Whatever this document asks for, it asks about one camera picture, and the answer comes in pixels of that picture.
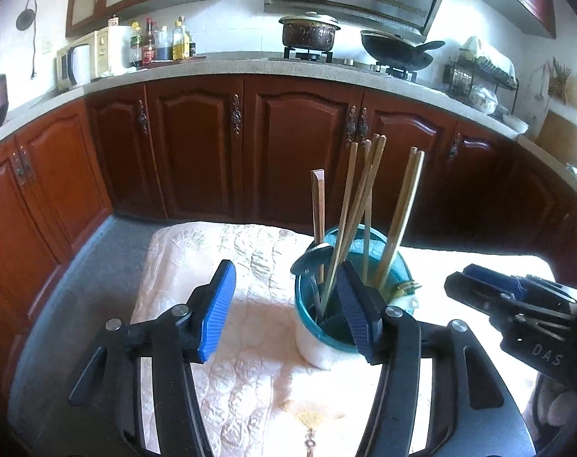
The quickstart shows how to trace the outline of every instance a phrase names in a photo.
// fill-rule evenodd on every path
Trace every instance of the wooden cutting board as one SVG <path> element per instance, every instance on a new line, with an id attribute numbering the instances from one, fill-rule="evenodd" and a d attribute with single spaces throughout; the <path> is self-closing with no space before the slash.
<path id="1" fill-rule="evenodd" d="M 536 144 L 563 165 L 577 165 L 577 125 L 548 111 Z"/>

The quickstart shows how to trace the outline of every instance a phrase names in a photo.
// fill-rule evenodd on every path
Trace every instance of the white appliance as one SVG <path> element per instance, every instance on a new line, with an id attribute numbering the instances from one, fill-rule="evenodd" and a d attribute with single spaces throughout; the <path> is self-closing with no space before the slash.
<path id="1" fill-rule="evenodd" d="M 108 75 L 121 75 L 130 66 L 130 26 L 109 26 L 76 39 L 58 51 L 58 89 L 77 88 Z"/>

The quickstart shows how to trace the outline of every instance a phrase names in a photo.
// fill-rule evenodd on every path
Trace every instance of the wok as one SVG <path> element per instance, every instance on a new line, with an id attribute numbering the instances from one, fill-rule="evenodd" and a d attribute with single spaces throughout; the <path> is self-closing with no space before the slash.
<path id="1" fill-rule="evenodd" d="M 410 45 L 399 36 L 376 31 L 361 31 L 361 42 L 367 53 L 380 65 L 416 72 L 433 63 L 433 57 L 426 53 L 437 50 L 445 41 L 430 41 L 419 46 Z"/>

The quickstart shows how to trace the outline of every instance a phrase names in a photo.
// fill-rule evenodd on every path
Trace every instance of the gray floor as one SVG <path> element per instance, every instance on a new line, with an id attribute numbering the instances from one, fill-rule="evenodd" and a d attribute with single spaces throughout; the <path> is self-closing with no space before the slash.
<path id="1" fill-rule="evenodd" d="M 9 422 L 32 446 L 46 410 L 109 318 L 129 321 L 147 246 L 162 225 L 111 217 L 56 287 L 19 360 Z"/>

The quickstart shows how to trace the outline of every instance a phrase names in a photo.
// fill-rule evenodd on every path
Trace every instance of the countertop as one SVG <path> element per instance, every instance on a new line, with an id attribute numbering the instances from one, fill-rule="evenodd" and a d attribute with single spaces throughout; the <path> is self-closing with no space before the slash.
<path id="1" fill-rule="evenodd" d="M 206 58 L 100 79 L 50 99 L 35 102 L 33 106 L 30 106 L 19 114 L 12 115 L 12 112 L 9 112 L 7 115 L 9 120 L 0 127 L 0 142 L 23 125 L 35 120 L 41 115 L 77 98 L 87 96 L 88 94 L 116 88 L 118 86 L 171 77 L 214 74 L 267 74 L 324 79 L 377 89 L 427 103 L 478 123 L 513 141 L 517 141 L 524 149 L 527 149 L 546 165 L 550 166 L 550 168 L 557 172 L 577 192 L 577 179 L 551 155 L 505 124 L 450 98 L 445 93 L 368 70 L 356 69 L 339 64 L 304 62 L 293 59 Z"/>

